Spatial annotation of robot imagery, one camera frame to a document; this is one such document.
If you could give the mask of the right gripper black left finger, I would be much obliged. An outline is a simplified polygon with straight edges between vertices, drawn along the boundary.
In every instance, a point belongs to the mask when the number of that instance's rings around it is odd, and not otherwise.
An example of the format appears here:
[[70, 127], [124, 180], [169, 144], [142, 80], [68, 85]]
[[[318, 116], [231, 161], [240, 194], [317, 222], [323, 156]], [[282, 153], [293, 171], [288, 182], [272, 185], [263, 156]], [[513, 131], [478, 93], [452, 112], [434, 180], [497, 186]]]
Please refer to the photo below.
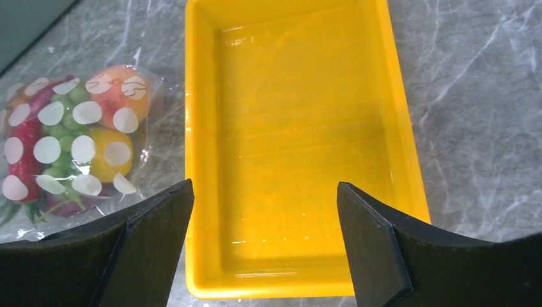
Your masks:
[[189, 179], [92, 222], [1, 245], [2, 306], [165, 306], [187, 233]]

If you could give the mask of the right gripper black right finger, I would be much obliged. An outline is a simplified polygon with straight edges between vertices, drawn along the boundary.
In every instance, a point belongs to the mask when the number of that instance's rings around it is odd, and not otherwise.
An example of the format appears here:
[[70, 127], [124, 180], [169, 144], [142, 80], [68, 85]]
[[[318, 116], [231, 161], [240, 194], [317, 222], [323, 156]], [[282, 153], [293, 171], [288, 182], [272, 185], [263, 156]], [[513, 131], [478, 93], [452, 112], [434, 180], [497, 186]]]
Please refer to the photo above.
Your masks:
[[541, 234], [488, 242], [400, 212], [348, 182], [337, 210], [358, 306], [540, 306]]

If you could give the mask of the purple toy sweet potato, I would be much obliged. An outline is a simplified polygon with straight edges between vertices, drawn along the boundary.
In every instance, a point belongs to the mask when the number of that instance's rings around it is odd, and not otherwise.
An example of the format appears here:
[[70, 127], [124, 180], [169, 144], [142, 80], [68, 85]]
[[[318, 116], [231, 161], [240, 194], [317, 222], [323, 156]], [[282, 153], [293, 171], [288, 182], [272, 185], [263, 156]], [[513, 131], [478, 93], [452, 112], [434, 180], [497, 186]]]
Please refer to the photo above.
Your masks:
[[[38, 119], [38, 113], [43, 106], [49, 90], [53, 90], [56, 93], [67, 93], [79, 84], [82, 85], [80, 80], [68, 75], [61, 82], [47, 85], [44, 89], [39, 90], [36, 94], [38, 97], [38, 110], [33, 118]], [[88, 126], [90, 129], [96, 127], [94, 123], [83, 125]], [[33, 150], [34, 157], [40, 163], [40, 167], [43, 163], [55, 161], [59, 153], [58, 141], [54, 138], [43, 136], [37, 141]], [[88, 156], [92, 155], [94, 157], [95, 154], [96, 145], [90, 135], [83, 135], [75, 139], [72, 145], [72, 157], [74, 159], [80, 162], [89, 162], [91, 165], [91, 160], [88, 159]], [[105, 203], [112, 199], [115, 194], [112, 184], [100, 182], [98, 178], [90, 174], [90, 171], [87, 175], [76, 176], [71, 180], [69, 186], [62, 184], [59, 180], [51, 176], [43, 175], [42, 169], [39, 174], [35, 175], [35, 180], [40, 188], [39, 199], [45, 203], [43, 209], [45, 217], [48, 215], [73, 216]]]

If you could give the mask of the yellow toy pear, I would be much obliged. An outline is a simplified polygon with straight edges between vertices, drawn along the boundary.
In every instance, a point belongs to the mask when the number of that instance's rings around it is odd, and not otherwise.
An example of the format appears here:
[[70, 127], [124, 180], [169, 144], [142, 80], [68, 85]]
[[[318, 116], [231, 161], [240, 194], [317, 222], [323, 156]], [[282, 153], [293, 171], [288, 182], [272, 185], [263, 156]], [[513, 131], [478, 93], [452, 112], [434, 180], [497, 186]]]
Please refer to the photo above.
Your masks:
[[127, 134], [96, 126], [91, 129], [90, 137], [96, 145], [96, 154], [90, 166], [91, 175], [109, 184], [118, 173], [125, 176], [130, 172], [134, 147]]

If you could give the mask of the clear zip top bag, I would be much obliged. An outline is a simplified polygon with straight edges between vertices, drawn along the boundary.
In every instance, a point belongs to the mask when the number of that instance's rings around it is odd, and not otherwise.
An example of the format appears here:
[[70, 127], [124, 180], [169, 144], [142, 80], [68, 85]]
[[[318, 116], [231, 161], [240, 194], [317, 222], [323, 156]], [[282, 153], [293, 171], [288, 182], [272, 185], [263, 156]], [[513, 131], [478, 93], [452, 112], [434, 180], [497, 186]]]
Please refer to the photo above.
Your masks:
[[1, 242], [37, 241], [148, 197], [161, 76], [133, 65], [1, 94]]

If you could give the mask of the red toy chili pepper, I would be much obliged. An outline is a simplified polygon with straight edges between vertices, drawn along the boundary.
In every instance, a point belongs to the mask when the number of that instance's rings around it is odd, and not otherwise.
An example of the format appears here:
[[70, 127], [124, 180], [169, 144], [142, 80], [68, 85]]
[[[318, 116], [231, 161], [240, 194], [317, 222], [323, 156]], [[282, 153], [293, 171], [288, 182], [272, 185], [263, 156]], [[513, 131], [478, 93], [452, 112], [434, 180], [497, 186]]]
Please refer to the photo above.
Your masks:
[[19, 189], [18, 195], [14, 201], [20, 203], [29, 203], [37, 200], [40, 195], [40, 188], [35, 180], [35, 175], [41, 172], [40, 163], [33, 154], [37, 141], [41, 138], [41, 123], [37, 118], [28, 119], [12, 130], [11, 137], [18, 138], [22, 142], [22, 157], [18, 162], [10, 164], [9, 176], [17, 177], [21, 184], [26, 188]]

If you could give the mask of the green toy grapes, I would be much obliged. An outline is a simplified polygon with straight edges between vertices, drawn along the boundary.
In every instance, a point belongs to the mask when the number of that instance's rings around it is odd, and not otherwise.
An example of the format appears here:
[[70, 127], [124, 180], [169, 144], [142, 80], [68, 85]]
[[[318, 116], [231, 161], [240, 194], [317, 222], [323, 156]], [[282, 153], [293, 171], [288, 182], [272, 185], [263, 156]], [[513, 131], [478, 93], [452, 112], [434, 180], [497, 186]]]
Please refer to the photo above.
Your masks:
[[43, 137], [58, 141], [60, 153], [55, 161], [41, 165], [42, 174], [59, 180], [69, 186], [71, 180], [82, 174], [89, 174], [89, 162], [80, 162], [72, 157], [72, 145], [76, 138], [90, 135], [91, 129], [75, 121], [73, 111], [80, 103], [88, 101], [90, 94], [81, 84], [67, 93], [48, 91], [38, 113]]

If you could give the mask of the toy peach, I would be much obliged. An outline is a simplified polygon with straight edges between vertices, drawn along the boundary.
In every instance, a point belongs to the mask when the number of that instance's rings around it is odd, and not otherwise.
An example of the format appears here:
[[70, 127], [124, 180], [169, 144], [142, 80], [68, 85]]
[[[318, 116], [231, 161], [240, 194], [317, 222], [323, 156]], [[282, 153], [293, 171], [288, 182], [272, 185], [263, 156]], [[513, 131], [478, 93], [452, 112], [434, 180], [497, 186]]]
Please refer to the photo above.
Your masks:
[[99, 123], [128, 134], [148, 115], [152, 85], [130, 65], [117, 65], [97, 72], [85, 88], [102, 110]]

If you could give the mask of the yellow plastic tray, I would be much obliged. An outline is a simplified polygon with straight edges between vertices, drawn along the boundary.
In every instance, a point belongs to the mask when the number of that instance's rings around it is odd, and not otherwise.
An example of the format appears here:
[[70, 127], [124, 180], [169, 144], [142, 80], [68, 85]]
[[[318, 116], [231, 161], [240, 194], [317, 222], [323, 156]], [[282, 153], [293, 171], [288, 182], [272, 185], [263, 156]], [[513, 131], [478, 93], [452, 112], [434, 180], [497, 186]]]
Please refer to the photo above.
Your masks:
[[430, 220], [387, 2], [185, 12], [189, 292], [352, 296], [338, 183]]

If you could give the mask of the toy pineapple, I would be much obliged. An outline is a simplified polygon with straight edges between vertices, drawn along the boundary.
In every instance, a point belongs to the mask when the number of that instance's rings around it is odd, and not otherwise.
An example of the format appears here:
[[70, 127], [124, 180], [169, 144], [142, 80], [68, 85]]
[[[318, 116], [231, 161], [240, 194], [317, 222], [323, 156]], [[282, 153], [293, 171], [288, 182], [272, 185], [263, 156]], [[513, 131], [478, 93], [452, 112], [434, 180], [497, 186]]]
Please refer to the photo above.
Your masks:
[[27, 220], [33, 225], [46, 222], [44, 206], [41, 199], [27, 202], [1, 200], [1, 228], [10, 223], [19, 212], [25, 213]]

